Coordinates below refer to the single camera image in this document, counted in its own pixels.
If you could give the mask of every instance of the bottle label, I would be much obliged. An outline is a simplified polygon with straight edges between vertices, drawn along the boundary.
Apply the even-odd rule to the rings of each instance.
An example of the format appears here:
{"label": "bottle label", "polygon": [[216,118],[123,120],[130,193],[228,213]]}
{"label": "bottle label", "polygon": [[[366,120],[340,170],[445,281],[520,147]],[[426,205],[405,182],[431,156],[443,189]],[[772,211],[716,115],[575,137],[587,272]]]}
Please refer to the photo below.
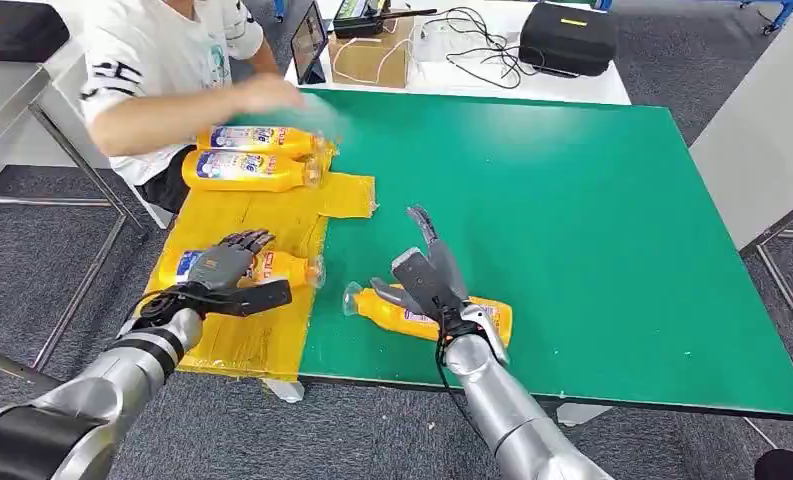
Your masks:
{"label": "bottle label", "polygon": [[245,177],[269,177],[275,174],[274,155],[233,152],[204,152],[196,164],[200,178],[234,180]]}
{"label": "bottle label", "polygon": [[[496,327],[496,331],[499,332],[499,328],[500,328],[499,327],[499,321],[501,320],[499,318],[499,316],[498,316],[499,309],[497,309],[493,305],[481,305],[481,304],[479,304],[479,306],[482,307],[485,312],[487,312],[487,315],[490,317],[491,321],[493,322],[493,326]],[[427,317],[425,315],[420,315],[418,313],[409,312],[408,310],[405,310],[405,320],[407,320],[409,322],[416,322],[416,323],[437,323],[433,319],[431,319],[431,318],[429,318],[429,317]]]}
{"label": "bottle label", "polygon": [[437,323],[429,317],[425,315],[420,315],[419,313],[409,312],[405,310],[405,320],[409,322],[416,322],[416,323]]}
{"label": "bottle label", "polygon": [[190,269],[193,268],[193,265],[201,254],[201,250],[188,250],[181,255],[181,258],[178,260],[178,268],[175,269],[175,283],[187,281]]}
{"label": "bottle label", "polygon": [[286,128],[275,127],[214,127],[211,148],[265,147],[284,145]]}
{"label": "bottle label", "polygon": [[264,252],[260,257],[261,261],[255,266],[254,272],[247,272],[246,275],[249,278],[253,278],[257,284],[266,283],[272,278],[272,269],[275,264],[275,252]]}

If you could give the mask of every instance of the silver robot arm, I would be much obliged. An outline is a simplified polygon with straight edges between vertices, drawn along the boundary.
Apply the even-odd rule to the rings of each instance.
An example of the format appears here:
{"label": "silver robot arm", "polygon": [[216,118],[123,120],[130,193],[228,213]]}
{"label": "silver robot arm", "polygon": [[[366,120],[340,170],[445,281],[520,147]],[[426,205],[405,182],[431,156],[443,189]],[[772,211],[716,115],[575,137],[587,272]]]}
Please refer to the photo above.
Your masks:
{"label": "silver robot arm", "polygon": [[246,316],[290,303],[287,281],[237,289],[265,231],[227,237],[203,253],[188,282],[160,293],[74,379],[0,409],[0,478],[106,478],[119,442],[199,343],[207,313]]}
{"label": "silver robot arm", "polygon": [[381,298],[437,321],[442,358],[436,360],[445,364],[464,388],[477,430],[504,477],[610,480],[612,477],[576,449],[508,372],[502,340],[484,310],[470,303],[454,257],[428,213],[415,206],[408,214],[422,230],[428,258],[418,248],[407,250],[392,265],[393,276],[403,289],[388,288],[379,279],[373,279],[373,289]]}
{"label": "silver robot arm", "polygon": [[[462,318],[476,318],[479,308],[468,306]],[[484,323],[485,335],[456,337],[446,347],[444,358],[447,368],[464,388],[472,419],[496,457],[503,476],[610,480],[612,477],[576,449],[534,397],[508,372],[504,350],[497,351],[491,346],[494,342],[486,338],[496,335],[492,324],[477,323]]]}

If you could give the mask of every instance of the human hand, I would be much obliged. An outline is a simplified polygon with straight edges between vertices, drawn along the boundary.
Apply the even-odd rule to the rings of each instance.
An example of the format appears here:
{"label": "human hand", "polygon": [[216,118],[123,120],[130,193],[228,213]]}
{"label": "human hand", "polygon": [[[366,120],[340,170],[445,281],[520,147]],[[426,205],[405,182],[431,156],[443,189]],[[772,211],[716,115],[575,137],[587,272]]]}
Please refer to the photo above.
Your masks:
{"label": "human hand", "polygon": [[299,90],[272,73],[262,73],[234,87],[240,113],[264,113],[279,108],[301,108]]}

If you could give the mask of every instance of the yellow bottle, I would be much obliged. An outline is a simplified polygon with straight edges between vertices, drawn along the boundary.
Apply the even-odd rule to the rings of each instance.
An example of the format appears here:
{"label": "yellow bottle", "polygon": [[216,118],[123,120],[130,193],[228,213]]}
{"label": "yellow bottle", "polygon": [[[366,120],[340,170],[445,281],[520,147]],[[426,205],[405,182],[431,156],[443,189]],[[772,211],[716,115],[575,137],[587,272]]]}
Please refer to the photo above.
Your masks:
{"label": "yellow bottle", "polygon": [[288,127],[212,127],[199,135],[201,150],[236,150],[296,158],[325,150],[324,138]]}
{"label": "yellow bottle", "polygon": [[[511,329],[514,322],[514,313],[511,307],[502,302],[479,297],[470,297],[470,301],[484,307],[493,320],[493,325],[496,327],[502,343],[507,347],[511,341]],[[356,282],[350,282],[343,292],[343,313],[347,316],[367,317],[385,330],[427,340],[437,340],[438,337],[437,322],[425,315],[409,312],[394,305],[379,297],[375,290],[362,288]]]}
{"label": "yellow bottle", "polygon": [[[181,255],[176,255],[175,252],[164,254],[159,272],[161,281],[168,285],[186,282],[190,268],[201,253],[201,250],[188,250]],[[316,256],[308,260],[285,252],[264,250],[255,255],[252,266],[237,285],[261,285],[278,279],[286,279],[291,288],[304,285],[320,288],[325,283],[322,257]]]}
{"label": "yellow bottle", "polygon": [[184,182],[194,190],[284,192],[319,186],[322,166],[314,156],[296,162],[277,155],[195,150],[181,165]]}

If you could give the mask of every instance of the yellow mat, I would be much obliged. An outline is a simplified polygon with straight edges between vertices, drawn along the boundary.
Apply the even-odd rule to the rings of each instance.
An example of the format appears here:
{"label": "yellow mat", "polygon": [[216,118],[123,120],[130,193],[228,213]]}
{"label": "yellow mat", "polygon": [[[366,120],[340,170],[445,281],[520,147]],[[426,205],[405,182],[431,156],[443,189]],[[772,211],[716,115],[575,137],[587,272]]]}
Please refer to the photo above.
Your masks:
{"label": "yellow mat", "polygon": [[[327,217],[369,218],[375,179],[328,172],[320,188],[283,193],[191,191],[169,234],[146,291],[166,288],[158,275],[164,255],[203,250],[225,235],[266,228],[276,250],[299,258],[319,255]],[[290,305],[246,318],[208,315],[202,340],[179,365],[189,372],[293,381],[299,371],[315,290],[293,289]]]}

